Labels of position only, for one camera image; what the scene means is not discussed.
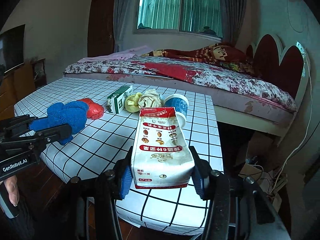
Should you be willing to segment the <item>person's left hand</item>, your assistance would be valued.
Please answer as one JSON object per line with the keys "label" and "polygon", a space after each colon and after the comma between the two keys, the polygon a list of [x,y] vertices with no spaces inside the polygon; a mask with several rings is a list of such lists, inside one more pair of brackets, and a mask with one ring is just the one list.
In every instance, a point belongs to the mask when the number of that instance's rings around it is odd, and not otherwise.
{"label": "person's left hand", "polygon": [[4,181],[1,181],[1,184],[4,184],[11,204],[13,206],[17,206],[20,200],[20,194],[17,186],[17,177],[12,176]]}

